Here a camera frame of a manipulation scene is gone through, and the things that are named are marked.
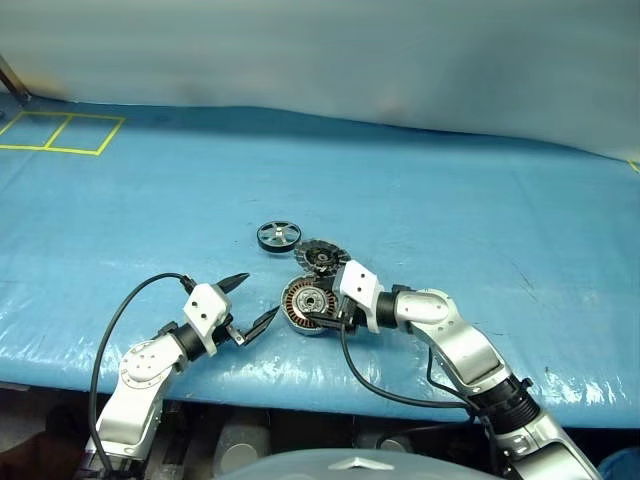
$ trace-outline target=robotic arm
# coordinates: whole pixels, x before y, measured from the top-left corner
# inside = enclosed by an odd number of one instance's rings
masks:
[[[488,423],[507,459],[504,474],[521,480],[600,480],[601,477],[551,414],[527,392],[496,348],[467,323],[440,290],[394,286],[385,292],[376,275],[351,260],[333,283],[342,298],[338,317],[313,315],[322,326],[402,328],[427,343],[457,391]]]
[[[134,345],[123,356],[116,389],[96,424],[114,469],[133,471],[135,464],[147,459],[165,393],[190,362],[205,353],[215,355],[217,347],[229,339],[238,346],[248,345],[269,326],[278,308],[261,315],[246,334],[231,325],[231,301],[226,294],[248,276],[238,274],[214,285],[193,285],[183,308],[186,323],[169,323],[157,336]],[[87,444],[86,452],[83,470],[100,470],[93,441]]]

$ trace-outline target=metal part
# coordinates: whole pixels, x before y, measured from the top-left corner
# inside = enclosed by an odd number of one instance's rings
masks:
[[[424,455],[386,450],[298,450],[263,458],[228,476],[234,480],[497,480]],[[549,480],[564,480],[548,477]]]
[[[7,87],[13,98],[23,107],[31,100],[29,90],[27,90],[27,87],[24,86],[24,83],[18,78],[2,55],[0,55],[0,82]]]
[[[278,313],[278,310],[280,310],[279,306],[264,312],[256,319],[255,322],[253,322],[253,326],[247,333],[242,333],[231,325],[231,322],[225,322],[222,326],[225,328],[227,335],[222,339],[222,341],[231,339],[239,347],[249,345],[249,343],[258,338],[258,336],[267,329],[275,318],[276,313]]]
[[[570,467],[566,467],[567,471],[574,472],[573,475],[556,475],[554,478],[600,479],[591,462],[549,412],[542,411],[535,420],[522,428],[503,435],[496,435],[496,444],[500,451],[506,452],[511,460],[510,463],[524,480],[552,478],[553,475],[549,475],[549,472],[552,471],[551,467],[543,468],[544,465],[550,464],[550,458],[563,459],[561,462],[558,461],[558,465],[573,464]],[[533,463],[531,457],[538,459],[539,465]],[[542,472],[547,473],[546,477],[544,475],[538,476],[536,472],[537,466],[540,467]],[[528,476],[523,475],[521,470],[527,472]]]
[[[215,355],[213,331],[227,318],[231,301],[217,285],[200,283],[194,287],[182,310],[209,356]]]
[[[186,355],[171,335],[135,345],[122,357],[118,384],[97,423],[107,454],[147,458],[164,394],[185,364]],[[95,451],[93,442],[87,451]]]
[[[320,277],[320,280],[326,280],[328,278],[335,279],[335,277]],[[320,327],[330,328],[332,330],[342,330],[344,328],[346,333],[355,333],[358,326],[367,325],[367,317],[364,311],[359,309],[355,300],[349,297],[342,297],[342,299],[339,300],[338,311],[331,315],[309,312],[305,313],[305,316],[308,320],[313,321]]]
[[[435,289],[400,292],[396,318],[431,345],[449,378],[464,395],[477,395],[507,379],[511,369],[489,339],[466,322],[453,299]]]
[[[563,445],[555,443],[534,454],[521,462],[511,466],[517,472],[519,480],[548,480],[558,478],[562,480],[599,479],[600,476],[586,476],[587,471]]]
[[[334,315],[337,308],[338,299],[334,293],[319,285],[312,276],[293,279],[282,292],[282,309],[289,325],[304,335],[317,335],[324,331],[324,328],[318,327],[305,314]]]
[[[354,448],[377,450],[376,443],[378,439],[384,434],[378,427],[372,428],[365,426],[360,430],[354,438]],[[413,452],[413,446],[408,436],[398,434],[392,438],[388,438],[382,442],[380,449],[394,452]]]
[[[230,277],[223,278],[216,285],[222,290],[223,293],[229,293],[244,282],[247,278],[249,278],[248,273],[238,273],[236,275],[231,275]]]
[[[139,460],[134,460],[126,457],[119,456],[109,456],[111,460],[111,465],[113,466],[114,472],[118,472],[118,476],[120,479],[130,479],[130,478],[139,478],[144,474],[144,462]],[[102,470],[102,462],[100,461],[100,457],[94,450],[86,450],[82,459],[80,460],[80,464],[78,465],[78,470],[73,477],[73,480],[81,480],[87,478],[105,478],[100,476],[99,472]]]
[[[340,267],[351,260],[342,248],[324,240],[307,240],[294,251],[296,261],[307,272],[320,277],[334,276]]]
[[[336,277],[334,290],[358,304],[358,308],[367,316],[367,328],[370,332],[380,333],[376,319],[378,297],[384,287],[378,277],[355,260],[348,261]]]
[[[302,231],[295,223],[286,221],[267,222],[258,229],[258,245],[271,253],[284,253],[294,249],[300,241]]]
[[[239,408],[225,423],[213,455],[217,478],[271,453],[267,414],[262,410]]]

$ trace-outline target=dark floor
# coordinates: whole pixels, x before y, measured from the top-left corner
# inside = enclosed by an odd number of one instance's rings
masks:
[[[45,429],[69,432],[75,438],[86,437],[86,393],[50,389],[20,391],[7,387],[11,386],[3,385],[0,388],[0,451],[8,450]],[[56,414],[48,416],[56,406]],[[167,445],[181,442],[182,437],[190,438],[188,449],[187,444],[184,449],[184,463],[188,467],[185,478],[208,479],[211,477],[212,459],[220,430],[234,415],[234,411],[237,415],[237,410],[228,406],[195,403],[175,407],[172,404],[165,406],[165,420],[156,443],[164,442]],[[190,420],[186,423],[175,422],[178,411],[182,416],[186,412]],[[264,417],[264,425],[270,433],[272,453],[307,448],[372,447],[381,433],[425,424],[287,410],[255,412],[258,417]],[[182,437],[180,429],[176,429],[177,424],[188,425],[188,431]],[[569,429],[568,432],[596,465],[617,450],[640,446],[638,430]],[[482,470],[489,468],[488,442],[479,426],[415,434],[410,438],[410,448],[416,453],[458,464]],[[151,464],[162,460],[161,455],[153,455],[155,457],[151,459]]]

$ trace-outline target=blue table surface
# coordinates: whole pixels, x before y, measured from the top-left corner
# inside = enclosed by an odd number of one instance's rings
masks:
[[[307,239],[339,244],[387,286],[451,294],[563,424],[640,426],[640,176],[629,164],[531,141],[266,109],[44,100],[29,109],[126,121],[100,156],[0,150],[0,381],[86,390],[114,309],[162,271],[200,282],[251,272],[231,294],[236,325],[247,328],[301,272],[291,255],[256,244],[259,225],[286,219]],[[8,96],[0,110],[0,128],[18,112]],[[23,118],[0,144],[42,143],[51,128]],[[104,132],[74,120],[60,141],[95,148]],[[102,391],[114,388],[133,343],[181,321],[185,295],[172,282],[145,290],[123,316]],[[426,382],[427,352],[415,338],[361,330],[351,342],[378,385],[445,398]],[[461,415],[376,397],[349,374],[334,334],[300,336],[281,313],[246,349],[226,344],[200,359],[170,396]]]

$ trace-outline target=yellow tape line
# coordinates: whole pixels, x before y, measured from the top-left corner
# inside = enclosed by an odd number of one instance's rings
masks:
[[[80,155],[98,156],[104,151],[105,148],[107,148],[107,146],[109,145],[109,143],[111,142],[111,140],[113,139],[115,134],[118,133],[118,130],[120,130],[120,127],[122,127],[122,124],[126,120],[125,117],[117,117],[117,116],[113,116],[113,115],[94,115],[94,114],[89,114],[89,113],[73,113],[73,112],[31,112],[31,111],[23,110],[23,111],[19,112],[15,117],[13,117],[0,130],[0,135],[2,135],[7,130],[9,130],[9,128],[11,128],[20,118],[22,118],[25,115],[39,115],[39,116],[47,116],[47,117],[54,117],[54,116],[62,117],[62,116],[66,116],[67,118],[65,118],[65,120],[60,124],[60,126],[58,128],[56,128],[56,130],[53,132],[53,134],[51,134],[51,136],[49,137],[49,139],[47,140],[47,142],[44,145],[4,145],[4,144],[0,144],[0,149],[4,149],[4,150],[32,150],[32,151],[35,151],[35,152],[77,153],[77,154],[80,154]],[[104,119],[104,120],[114,120],[117,123],[111,129],[111,131],[109,132],[107,137],[104,139],[104,141],[100,144],[100,146],[98,147],[97,150],[87,150],[87,149],[82,149],[82,148],[69,148],[69,147],[52,147],[51,145],[53,144],[53,142],[56,141],[56,139],[60,136],[62,131],[69,125],[71,120],[73,120],[76,117],[79,117],[79,118],[99,118],[99,119]]]
[[[633,160],[627,160],[627,163],[629,164],[629,166],[631,168],[633,168],[636,172],[640,173],[640,167],[638,167],[638,165],[636,165],[636,162],[634,162]]]

